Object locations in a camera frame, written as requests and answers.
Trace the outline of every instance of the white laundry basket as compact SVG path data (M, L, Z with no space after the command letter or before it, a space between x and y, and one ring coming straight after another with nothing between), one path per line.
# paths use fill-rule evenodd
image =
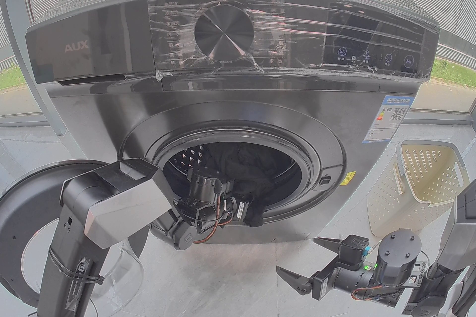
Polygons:
M419 231L449 210L468 185L454 144L404 140L367 196L372 233L383 237L398 229Z

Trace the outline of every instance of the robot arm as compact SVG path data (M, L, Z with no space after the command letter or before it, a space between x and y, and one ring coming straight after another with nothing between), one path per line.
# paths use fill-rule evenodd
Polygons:
M43 273L38 317L82 317L110 247L149 225L177 250L218 222L243 219L247 203L229 196L233 181L206 168L189 172L190 194L174 202L162 171L125 159L63 183L58 226Z
M395 307L405 288L413 288L402 314L437 316L461 272L470 266L450 316L466 317L476 301L476 181L458 195L441 239L438 257L430 267L417 261L421 241L411 230L384 237L376 263L366 262L368 239L349 235L344 240L316 238L314 242L337 253L322 270L306 278L277 266L277 274L301 295L321 300L332 289L361 301Z

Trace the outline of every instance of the play pause button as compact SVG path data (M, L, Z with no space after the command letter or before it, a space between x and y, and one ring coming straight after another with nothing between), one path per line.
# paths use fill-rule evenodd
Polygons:
M403 64L405 65L406 68L411 68L413 66L413 62L415 60L413 59L412 55L408 55L405 57Z

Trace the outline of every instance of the washing machine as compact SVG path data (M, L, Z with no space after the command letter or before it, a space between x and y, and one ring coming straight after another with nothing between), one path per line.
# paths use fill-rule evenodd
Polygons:
M26 40L90 160L145 158L178 200L217 144L266 151L262 224L209 241L250 244L318 235L428 80L438 36L410 0L64 0Z

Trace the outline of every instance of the yellow warning sticker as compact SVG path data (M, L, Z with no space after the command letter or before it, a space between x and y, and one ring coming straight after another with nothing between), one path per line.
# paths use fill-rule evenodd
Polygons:
M346 177L344 178L344 180L340 183L340 185L347 185L351 179L354 178L354 174L355 172L354 171L350 171L347 173Z

